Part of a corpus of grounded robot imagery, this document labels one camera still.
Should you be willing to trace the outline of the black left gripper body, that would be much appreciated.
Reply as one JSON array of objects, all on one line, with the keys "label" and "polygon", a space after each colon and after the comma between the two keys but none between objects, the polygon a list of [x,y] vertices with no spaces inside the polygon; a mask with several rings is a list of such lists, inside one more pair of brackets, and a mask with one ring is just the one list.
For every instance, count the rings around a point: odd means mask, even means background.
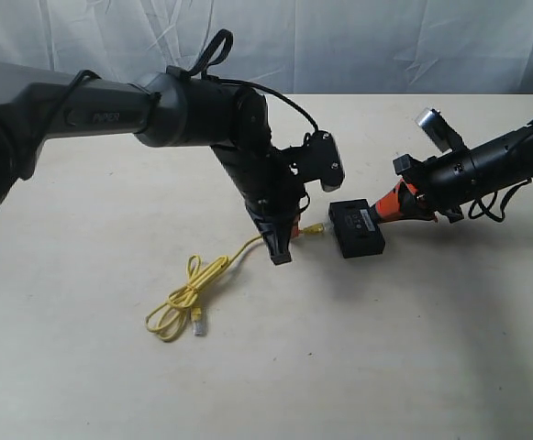
[{"label": "black left gripper body", "polygon": [[280,150],[242,152],[242,193],[257,229],[275,229],[300,215],[304,184]]}]

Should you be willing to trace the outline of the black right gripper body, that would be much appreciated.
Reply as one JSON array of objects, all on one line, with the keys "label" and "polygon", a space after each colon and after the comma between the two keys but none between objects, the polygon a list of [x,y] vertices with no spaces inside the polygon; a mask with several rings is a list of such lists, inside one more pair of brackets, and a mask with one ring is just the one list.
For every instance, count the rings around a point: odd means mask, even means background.
[{"label": "black right gripper body", "polygon": [[450,223],[464,218],[461,205],[475,193],[476,169],[469,153],[448,153],[422,162],[419,189],[431,211]]}]

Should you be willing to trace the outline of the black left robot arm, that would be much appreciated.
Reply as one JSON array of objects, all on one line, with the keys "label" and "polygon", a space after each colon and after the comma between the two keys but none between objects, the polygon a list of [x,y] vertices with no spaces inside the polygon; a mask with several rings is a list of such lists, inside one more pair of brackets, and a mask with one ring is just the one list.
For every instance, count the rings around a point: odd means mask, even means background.
[{"label": "black left robot arm", "polygon": [[142,84],[0,62],[0,205],[30,179],[54,138],[132,134],[152,148],[208,146],[243,197],[273,263],[289,243],[305,187],[272,144],[265,98],[249,86],[155,73]]}]

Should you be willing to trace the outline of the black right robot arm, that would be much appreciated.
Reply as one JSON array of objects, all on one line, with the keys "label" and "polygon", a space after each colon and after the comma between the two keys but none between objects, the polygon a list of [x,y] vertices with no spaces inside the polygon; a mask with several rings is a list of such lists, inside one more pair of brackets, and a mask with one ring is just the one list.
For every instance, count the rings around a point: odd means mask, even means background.
[{"label": "black right robot arm", "polygon": [[425,109],[416,123],[442,155],[395,159],[400,180],[371,206],[373,221],[435,221],[443,215],[452,223],[482,216],[503,222],[510,199],[533,181],[533,119],[475,148],[436,109]]}]

